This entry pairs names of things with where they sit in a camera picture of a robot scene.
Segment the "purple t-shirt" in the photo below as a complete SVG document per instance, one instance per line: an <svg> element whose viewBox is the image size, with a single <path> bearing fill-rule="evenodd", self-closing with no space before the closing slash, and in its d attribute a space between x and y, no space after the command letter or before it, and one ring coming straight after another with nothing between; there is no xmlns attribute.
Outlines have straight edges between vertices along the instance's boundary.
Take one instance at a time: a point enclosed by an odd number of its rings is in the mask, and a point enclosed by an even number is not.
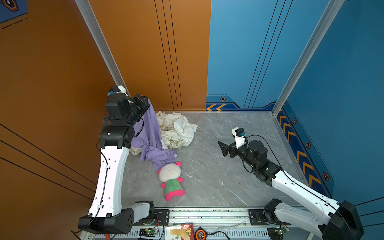
<svg viewBox="0 0 384 240"><path fill-rule="evenodd" d="M176 162L178 156L176 152L173 149L163 148L161 129L152 106L134 125L134 131L131 153L139 154L141 162L150 162L156 171Z"/></svg>

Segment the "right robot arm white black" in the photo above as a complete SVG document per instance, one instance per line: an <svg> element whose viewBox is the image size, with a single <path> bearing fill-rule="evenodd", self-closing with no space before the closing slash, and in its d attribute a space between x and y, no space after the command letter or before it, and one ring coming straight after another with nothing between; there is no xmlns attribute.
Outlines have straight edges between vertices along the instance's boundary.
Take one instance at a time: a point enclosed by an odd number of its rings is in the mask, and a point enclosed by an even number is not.
<svg viewBox="0 0 384 240"><path fill-rule="evenodd" d="M239 157L251 167L249 172L257 179L306 208L297 209L272 199L264 207L264 218L270 225L289 223L323 240L360 240L364 236L364 227L353 204L348 201L339 203L296 180L268 159L268 150L261 141L218 144L223 156Z"/></svg>

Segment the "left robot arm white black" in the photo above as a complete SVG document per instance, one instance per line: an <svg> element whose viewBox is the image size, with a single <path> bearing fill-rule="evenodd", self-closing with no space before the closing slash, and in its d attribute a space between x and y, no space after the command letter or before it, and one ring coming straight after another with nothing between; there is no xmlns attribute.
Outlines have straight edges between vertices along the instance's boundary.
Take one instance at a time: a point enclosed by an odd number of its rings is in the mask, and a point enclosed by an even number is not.
<svg viewBox="0 0 384 240"><path fill-rule="evenodd" d="M78 221L80 231L93 234L128 234L134 223L152 221L155 207L152 201L139 201L122 207L124 168L130 153L134 125L150 108L148 97L113 93L107 97L107 115L103 123L97 150L101 154L97 189L86 216Z"/></svg>

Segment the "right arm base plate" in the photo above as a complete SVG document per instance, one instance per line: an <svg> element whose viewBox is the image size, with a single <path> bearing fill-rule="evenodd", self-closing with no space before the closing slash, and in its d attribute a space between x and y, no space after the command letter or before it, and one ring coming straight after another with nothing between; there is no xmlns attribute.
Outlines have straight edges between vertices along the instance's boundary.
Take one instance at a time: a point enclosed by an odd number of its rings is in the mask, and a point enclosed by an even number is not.
<svg viewBox="0 0 384 240"><path fill-rule="evenodd" d="M280 226L281 222L274 218L273 220L268 220L264 215L263 209L249 209L249 220L252 226Z"/></svg>

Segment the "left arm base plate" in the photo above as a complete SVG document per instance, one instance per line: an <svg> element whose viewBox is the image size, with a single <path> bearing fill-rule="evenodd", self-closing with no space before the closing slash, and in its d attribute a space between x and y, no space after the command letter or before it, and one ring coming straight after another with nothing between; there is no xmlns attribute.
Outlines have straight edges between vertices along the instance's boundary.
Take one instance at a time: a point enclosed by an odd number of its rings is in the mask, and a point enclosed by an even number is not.
<svg viewBox="0 0 384 240"><path fill-rule="evenodd" d="M160 224L161 226L167 226L170 219L170 210L168 209L155 209L150 210L150 214L147 218L139 221L140 225L154 226Z"/></svg>

